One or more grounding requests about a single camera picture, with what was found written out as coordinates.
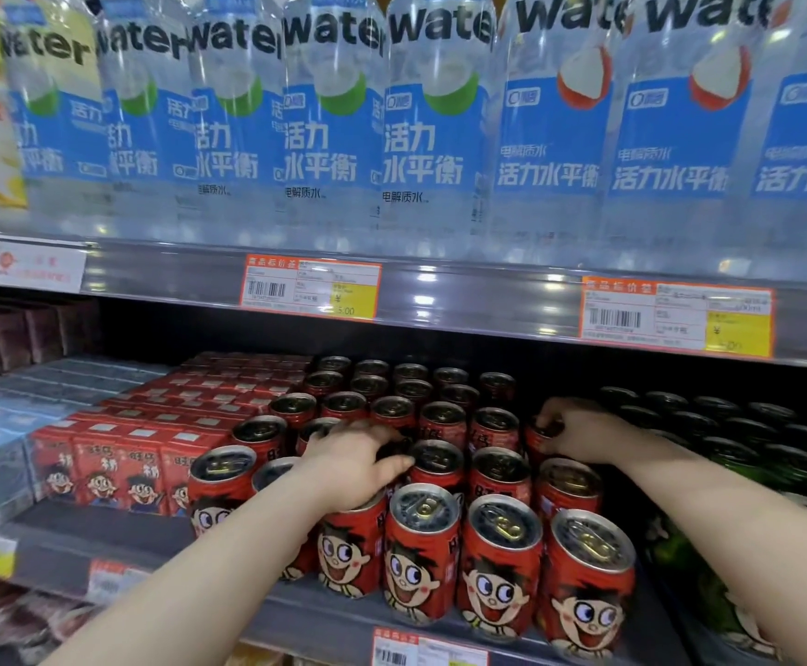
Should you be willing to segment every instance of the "forearm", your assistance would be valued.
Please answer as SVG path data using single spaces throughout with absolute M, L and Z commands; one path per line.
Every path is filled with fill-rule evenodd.
M 807 664 L 807 509 L 666 439 L 630 427 L 621 442 L 616 465 Z
M 47 665 L 223 663 L 321 516 L 308 475 L 290 472 L 83 627 Z

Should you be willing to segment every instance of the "electrolyte water bottle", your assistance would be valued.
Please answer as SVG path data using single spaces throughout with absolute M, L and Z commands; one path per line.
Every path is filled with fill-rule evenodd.
M 100 0 L 97 41 L 120 233 L 202 238 L 181 0 Z
M 614 0 L 508 0 L 489 256 L 573 266 L 596 237 Z
M 31 211 L 64 231 L 98 234 L 112 199 L 92 15 L 83 0 L 2 6 L 0 50 Z
M 386 251 L 462 258 L 488 194 L 493 0 L 391 0 L 388 28 Z
M 369 252 L 382 182 L 385 17 L 376 0 L 289 0 L 284 17 L 293 244 Z
M 618 131 L 606 161 L 604 265 L 713 272 L 711 246 L 724 214 L 761 39 L 759 0 L 625 0 L 614 101 Z
M 273 0 L 203 0 L 191 26 L 200 186 L 209 229 L 222 240 L 282 245 L 282 12 Z
M 807 281 L 807 0 L 774 0 L 742 132 L 734 210 L 749 274 Z

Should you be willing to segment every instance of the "hand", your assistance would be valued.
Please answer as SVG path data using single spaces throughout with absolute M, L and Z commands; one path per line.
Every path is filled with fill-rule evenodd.
M 311 472 L 324 513 L 353 510 L 412 467 L 412 456 L 376 462 L 376 452 L 400 433 L 370 421 L 339 423 L 325 437 L 313 435 L 295 471 Z
M 536 426 L 545 428 L 555 420 L 564 423 L 564 430 L 543 444 L 542 452 L 561 454 L 580 463 L 616 463 L 623 438 L 638 432 L 591 400 L 552 397 L 542 405 Z

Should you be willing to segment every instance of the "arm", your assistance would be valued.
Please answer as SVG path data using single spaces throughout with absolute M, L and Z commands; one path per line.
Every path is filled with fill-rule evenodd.
M 559 416 L 565 425 L 547 452 L 611 463 L 627 474 L 786 653 L 807 666 L 807 508 L 592 405 L 545 403 L 538 424 Z
M 311 439 L 305 457 L 52 654 L 46 666 L 224 663 L 308 531 L 353 509 L 412 464 L 376 462 L 394 433 L 361 421 Z

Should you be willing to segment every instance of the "cartoon boy face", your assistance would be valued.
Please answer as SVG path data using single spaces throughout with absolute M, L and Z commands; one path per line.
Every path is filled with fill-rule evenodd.
M 363 538 L 347 528 L 324 526 L 317 538 L 320 568 L 331 582 L 350 584 L 372 557 L 361 551 Z
M 240 500 L 232 500 L 225 495 L 202 497 L 193 505 L 190 515 L 194 525 L 194 533 L 202 536 L 210 528 L 224 521 L 233 510 L 242 504 Z
M 92 495 L 102 500 L 107 500 L 117 492 L 117 487 L 114 485 L 113 480 L 107 474 L 102 474 L 101 472 L 93 474 L 86 486 L 92 492 Z
M 179 484 L 172 490 L 172 499 L 185 512 L 187 511 L 187 484 Z
M 761 643 L 762 645 L 775 647 L 775 643 L 764 633 L 764 629 L 758 626 L 758 620 L 755 616 L 745 609 L 742 600 L 733 592 L 726 592 L 724 597 L 733 604 L 733 611 L 736 614 L 736 621 L 739 622 L 744 630 L 753 640 Z
M 70 480 L 68 471 L 64 465 L 54 464 L 49 467 L 45 475 L 45 483 L 49 485 L 53 493 L 66 495 L 73 490 L 73 481 Z
M 552 598 L 552 605 L 569 641 L 590 652 L 612 643 L 625 619 L 617 595 L 591 585 L 573 589 L 564 600 Z
M 464 582 L 474 613 L 487 624 L 511 623 L 530 602 L 530 596 L 521 587 L 520 575 L 510 566 L 495 566 L 491 561 L 479 559 L 464 576 Z
M 160 497 L 160 493 L 154 490 L 153 481 L 143 479 L 129 481 L 129 494 L 139 504 L 153 504 Z
M 404 607 L 418 607 L 428 600 L 441 582 L 431 577 L 433 561 L 422 556 L 420 549 L 394 543 L 385 552 L 385 576 L 388 592 Z

